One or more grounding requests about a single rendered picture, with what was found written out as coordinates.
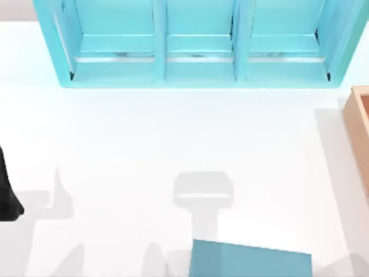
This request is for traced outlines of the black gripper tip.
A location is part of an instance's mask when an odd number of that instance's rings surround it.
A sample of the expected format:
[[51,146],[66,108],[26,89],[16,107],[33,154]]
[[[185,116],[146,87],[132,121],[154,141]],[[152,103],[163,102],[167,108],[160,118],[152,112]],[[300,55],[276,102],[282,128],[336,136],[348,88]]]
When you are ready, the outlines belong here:
[[0,147],[0,222],[14,222],[24,212],[24,206],[10,184],[3,150]]

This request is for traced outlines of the light blue rack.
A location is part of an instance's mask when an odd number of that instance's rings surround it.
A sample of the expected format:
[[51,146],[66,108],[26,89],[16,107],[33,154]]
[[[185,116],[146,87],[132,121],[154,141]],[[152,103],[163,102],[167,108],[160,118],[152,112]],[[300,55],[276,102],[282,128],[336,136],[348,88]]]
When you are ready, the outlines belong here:
[[369,0],[32,0],[66,88],[335,88]]

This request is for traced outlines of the salmon-coloured shallow box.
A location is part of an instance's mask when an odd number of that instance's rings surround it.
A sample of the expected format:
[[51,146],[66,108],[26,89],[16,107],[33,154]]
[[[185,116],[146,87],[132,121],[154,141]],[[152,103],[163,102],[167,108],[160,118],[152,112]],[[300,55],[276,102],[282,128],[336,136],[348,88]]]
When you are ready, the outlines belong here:
[[351,87],[343,115],[365,194],[369,198],[369,85]]

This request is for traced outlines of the teal blue book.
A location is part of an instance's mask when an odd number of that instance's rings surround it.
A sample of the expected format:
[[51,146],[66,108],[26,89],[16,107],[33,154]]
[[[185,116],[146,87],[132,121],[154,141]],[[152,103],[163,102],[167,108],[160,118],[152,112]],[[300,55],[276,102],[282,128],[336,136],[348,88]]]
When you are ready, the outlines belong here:
[[312,277],[311,255],[195,239],[189,277]]

